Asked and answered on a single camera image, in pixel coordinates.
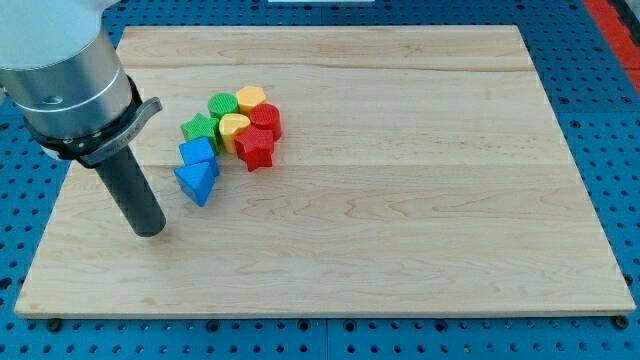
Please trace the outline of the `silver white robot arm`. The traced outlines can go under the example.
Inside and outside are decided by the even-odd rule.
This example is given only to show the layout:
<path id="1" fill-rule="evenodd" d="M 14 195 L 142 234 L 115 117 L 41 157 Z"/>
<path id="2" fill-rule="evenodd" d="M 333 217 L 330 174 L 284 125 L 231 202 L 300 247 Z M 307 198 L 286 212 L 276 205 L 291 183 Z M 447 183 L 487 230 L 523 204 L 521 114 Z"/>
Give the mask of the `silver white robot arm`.
<path id="1" fill-rule="evenodd" d="M 102 15 L 117 0 L 1 0 L 1 85 L 29 126 L 56 139 L 96 133 L 132 90 Z"/>

